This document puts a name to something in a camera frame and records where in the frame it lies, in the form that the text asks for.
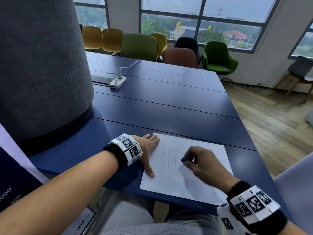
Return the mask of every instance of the person's left hand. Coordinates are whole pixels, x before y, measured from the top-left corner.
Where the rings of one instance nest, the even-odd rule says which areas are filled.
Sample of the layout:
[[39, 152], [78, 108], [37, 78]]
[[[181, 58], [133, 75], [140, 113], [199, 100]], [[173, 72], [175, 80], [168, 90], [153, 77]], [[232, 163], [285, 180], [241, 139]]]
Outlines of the person's left hand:
[[151, 178], [154, 178], [154, 172], [149, 164], [149, 158], [151, 152], [156, 148], [156, 146], [160, 142], [160, 138], [157, 135], [153, 135], [151, 138], [150, 134], [146, 134], [142, 138], [136, 135], [132, 135], [134, 139], [139, 143], [141, 150], [142, 150], [142, 157], [139, 160], [143, 163], [145, 168], [145, 172]]

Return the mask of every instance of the wall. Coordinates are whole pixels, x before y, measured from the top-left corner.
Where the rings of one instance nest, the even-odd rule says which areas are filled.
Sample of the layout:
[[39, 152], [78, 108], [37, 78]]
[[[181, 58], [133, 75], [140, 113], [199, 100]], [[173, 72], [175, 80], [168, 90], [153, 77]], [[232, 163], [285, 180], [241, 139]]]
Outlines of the wall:
[[[313, 0], [280, 0], [255, 53], [230, 52], [239, 65], [228, 77], [235, 82], [272, 87], [294, 62], [287, 58], [313, 18], [312, 6]], [[108, 7], [112, 28], [138, 32], [138, 0], [108, 0]], [[286, 81], [280, 88], [290, 84]], [[295, 90], [307, 92], [308, 88], [299, 84]]]

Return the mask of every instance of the red chair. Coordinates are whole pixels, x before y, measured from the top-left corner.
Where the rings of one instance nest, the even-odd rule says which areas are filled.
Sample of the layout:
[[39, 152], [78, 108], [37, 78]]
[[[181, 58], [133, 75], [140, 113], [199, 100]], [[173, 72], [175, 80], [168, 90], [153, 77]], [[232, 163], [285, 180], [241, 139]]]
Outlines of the red chair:
[[171, 48], [164, 52], [163, 62], [189, 68], [197, 67], [194, 51], [188, 48]]

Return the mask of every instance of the tabletop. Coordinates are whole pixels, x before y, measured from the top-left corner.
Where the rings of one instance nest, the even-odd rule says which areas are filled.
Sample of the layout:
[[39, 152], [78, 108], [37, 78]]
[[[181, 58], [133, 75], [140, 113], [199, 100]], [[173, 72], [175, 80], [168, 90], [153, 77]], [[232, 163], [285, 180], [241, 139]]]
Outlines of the tabletop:
[[[118, 73], [135, 59], [86, 52], [90, 73]], [[258, 185], [276, 200], [293, 221], [272, 177], [215, 72], [141, 61], [123, 69], [120, 89], [94, 85], [93, 114], [85, 126], [53, 148], [30, 157], [41, 171], [60, 174], [97, 154], [123, 133], [176, 137], [225, 146], [233, 174]], [[139, 161], [116, 173], [104, 186], [216, 215], [216, 205], [140, 189]]]

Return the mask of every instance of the gray window frame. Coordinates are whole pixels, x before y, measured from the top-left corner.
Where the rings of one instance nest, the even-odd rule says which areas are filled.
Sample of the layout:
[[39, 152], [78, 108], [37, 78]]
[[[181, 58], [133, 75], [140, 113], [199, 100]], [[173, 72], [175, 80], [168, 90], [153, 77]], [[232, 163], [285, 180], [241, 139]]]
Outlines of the gray window frame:
[[[201, 3], [201, 8], [200, 8], [200, 13], [199, 15], [188, 15], [188, 14], [178, 14], [178, 13], [172, 13], [172, 12], [163, 12], [163, 11], [150, 11], [150, 10], [143, 10], [142, 9], [142, 0], [139, 0], [139, 33], [141, 33], [141, 24], [142, 24], [142, 14], [153, 14], [153, 15], [163, 15], [163, 16], [172, 16], [172, 17], [181, 17], [181, 18], [189, 18], [189, 19], [197, 19], [197, 26], [196, 26], [196, 31], [195, 31], [195, 36], [194, 39], [197, 39], [199, 28], [201, 21], [214, 21], [214, 22], [220, 22], [220, 23], [231, 23], [231, 24], [239, 24], [239, 25], [247, 25], [247, 26], [255, 26], [255, 27], [261, 27], [257, 37], [256, 41], [253, 44], [253, 47], [251, 50], [248, 49], [236, 49], [236, 48], [231, 48], [228, 47], [229, 51], [233, 52], [241, 52], [241, 53], [247, 53], [247, 54], [254, 54], [261, 37], [263, 36], [268, 23], [270, 22], [280, 0], [274, 0], [273, 5], [271, 9], [268, 12], [267, 19], [264, 23], [259, 23], [259, 22], [251, 22], [251, 21], [242, 21], [242, 20], [233, 20], [233, 19], [223, 19], [223, 18], [216, 18], [216, 17], [207, 17], [207, 16], [202, 16], [203, 11], [204, 11], [204, 6], [205, 6], [206, 0], [202, 0]], [[176, 43], [176, 40], [173, 39], [167, 39], [168, 43]], [[206, 44], [198, 43], [199, 47], [205, 47]]]
[[74, 5], [78, 6], [78, 7], [95, 7], [95, 8], [105, 9], [106, 22], [107, 22], [107, 25], [108, 25], [108, 29], [110, 29], [110, 19], [109, 19], [109, 12], [108, 12], [108, 1], [104, 0], [104, 3], [105, 3], [105, 5], [91, 4], [91, 3], [84, 3], [84, 2], [74, 2]]
[[298, 47], [299, 43], [302, 41], [303, 37], [306, 35], [307, 32], [311, 32], [313, 33], [313, 28], [310, 28], [311, 25], [313, 24], [313, 19], [310, 21], [310, 24], [307, 26], [306, 30], [303, 32], [303, 34], [301, 35], [300, 39], [297, 41], [297, 43], [295, 44], [295, 46], [292, 48], [288, 59], [296, 59], [297, 56], [292, 56], [293, 52], [295, 51], [295, 49]]

